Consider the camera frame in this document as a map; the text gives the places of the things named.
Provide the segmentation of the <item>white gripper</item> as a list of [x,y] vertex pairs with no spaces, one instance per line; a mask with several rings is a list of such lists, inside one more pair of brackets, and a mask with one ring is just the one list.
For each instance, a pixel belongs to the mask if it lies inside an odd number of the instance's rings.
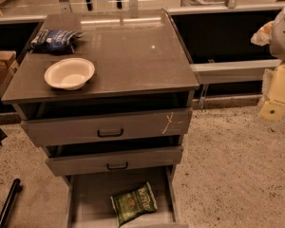
[[[274,22],[263,25],[251,38],[251,43],[265,46],[271,42]],[[266,69],[262,81],[262,97],[258,103],[258,117],[278,121],[285,114],[285,63],[274,70]]]

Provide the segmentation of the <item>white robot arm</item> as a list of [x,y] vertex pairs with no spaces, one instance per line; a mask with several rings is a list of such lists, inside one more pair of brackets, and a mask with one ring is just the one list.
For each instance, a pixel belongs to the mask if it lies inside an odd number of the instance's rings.
[[251,38],[258,46],[270,46],[270,53],[281,61],[274,69],[266,69],[262,79],[262,97],[258,103],[259,118],[278,121],[285,114],[285,7],[274,21],[263,25]]

